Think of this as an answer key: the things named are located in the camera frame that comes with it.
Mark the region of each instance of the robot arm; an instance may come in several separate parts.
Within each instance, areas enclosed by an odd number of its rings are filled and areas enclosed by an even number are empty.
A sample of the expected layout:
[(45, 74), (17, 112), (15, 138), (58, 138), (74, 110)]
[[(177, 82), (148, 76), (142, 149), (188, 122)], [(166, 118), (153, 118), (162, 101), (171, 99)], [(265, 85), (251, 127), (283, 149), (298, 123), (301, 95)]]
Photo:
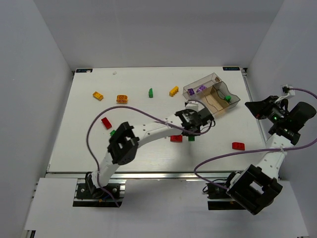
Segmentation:
[[(200, 133), (200, 127), (211, 123), (214, 118), (208, 108), (198, 110), (198, 104), (186, 104), (185, 110), (166, 117), (164, 121), (183, 128), (187, 131)], [(115, 134), (109, 140), (107, 153), (100, 164), (100, 171), (92, 172), (86, 178), (86, 184), (91, 194), (98, 191), (100, 185), (106, 186), (111, 176), (121, 165), (125, 165), (134, 160), (137, 149), (141, 146), (171, 135), (185, 135), (190, 133), (181, 129), (171, 127), (168, 124), (152, 122), (130, 126), (128, 122), (122, 123)]]
[(299, 102), (290, 112), (288, 101), (295, 95), (291, 87), (283, 86), (284, 96), (270, 96), (260, 102), (248, 102), (245, 105), (257, 119), (268, 118), (273, 126), (269, 130), (272, 136), (266, 142), (266, 148), (279, 148), (281, 151), (266, 153), (260, 162), (250, 165), (243, 172), (233, 172), (225, 186), (226, 193), (253, 215), (270, 205), (281, 192), (277, 182), (278, 171), (286, 156), (282, 148), (290, 148), (300, 138), (298, 131), (305, 122), (314, 117), (316, 110), (305, 102)]

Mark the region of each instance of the transparent box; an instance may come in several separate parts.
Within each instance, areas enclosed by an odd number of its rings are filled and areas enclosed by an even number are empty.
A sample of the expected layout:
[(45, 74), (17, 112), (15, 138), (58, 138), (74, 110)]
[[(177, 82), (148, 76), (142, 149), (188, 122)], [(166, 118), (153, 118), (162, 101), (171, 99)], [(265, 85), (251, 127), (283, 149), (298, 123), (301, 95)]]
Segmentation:
[(240, 101), (237, 95), (229, 92), (227, 85), (215, 73), (185, 86), (183, 96), (187, 100), (202, 101), (214, 116), (235, 107)]

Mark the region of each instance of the red lego brick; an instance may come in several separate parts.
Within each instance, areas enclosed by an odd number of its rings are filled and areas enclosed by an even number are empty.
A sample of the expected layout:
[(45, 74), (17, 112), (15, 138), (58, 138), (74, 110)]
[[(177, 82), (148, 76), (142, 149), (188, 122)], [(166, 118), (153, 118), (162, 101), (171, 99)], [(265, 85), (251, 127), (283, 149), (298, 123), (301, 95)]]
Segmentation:
[(233, 142), (232, 143), (232, 149), (234, 149), (234, 150), (245, 150), (245, 145), (244, 145), (244, 143)]
[(103, 124), (105, 125), (107, 129), (110, 129), (112, 127), (111, 123), (109, 122), (107, 118), (103, 118), (101, 119), (101, 121), (103, 122)]
[(172, 141), (172, 142), (183, 142), (183, 136), (182, 135), (172, 135), (170, 137), (170, 141)]

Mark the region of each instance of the purple lego brick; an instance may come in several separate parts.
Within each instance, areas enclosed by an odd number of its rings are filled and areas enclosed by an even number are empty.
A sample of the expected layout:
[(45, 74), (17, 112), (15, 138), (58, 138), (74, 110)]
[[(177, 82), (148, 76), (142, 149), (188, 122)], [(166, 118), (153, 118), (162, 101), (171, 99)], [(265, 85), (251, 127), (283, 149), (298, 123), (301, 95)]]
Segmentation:
[(187, 92), (189, 93), (190, 96), (193, 96), (195, 94), (194, 89), (192, 88), (189, 88)]
[(201, 91), (205, 90), (206, 88), (207, 88), (207, 87), (206, 87), (205, 85), (201, 85), (201, 86), (197, 89), (196, 93), (201, 92)]

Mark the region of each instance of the yellow lego brick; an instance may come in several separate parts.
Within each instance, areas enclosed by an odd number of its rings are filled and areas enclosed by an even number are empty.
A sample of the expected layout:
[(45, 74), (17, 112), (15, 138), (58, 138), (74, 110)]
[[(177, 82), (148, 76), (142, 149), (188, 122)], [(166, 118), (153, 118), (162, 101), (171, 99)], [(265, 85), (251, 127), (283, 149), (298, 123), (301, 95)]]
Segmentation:
[(101, 99), (104, 98), (104, 96), (100, 94), (99, 92), (94, 92), (93, 96), (97, 98), (99, 101), (101, 101)]
[(117, 96), (117, 103), (122, 103), (122, 104), (128, 103), (128, 96), (126, 96), (126, 95), (118, 95)]
[(173, 97), (178, 92), (178, 87), (175, 86), (172, 90), (170, 90), (169, 95)]

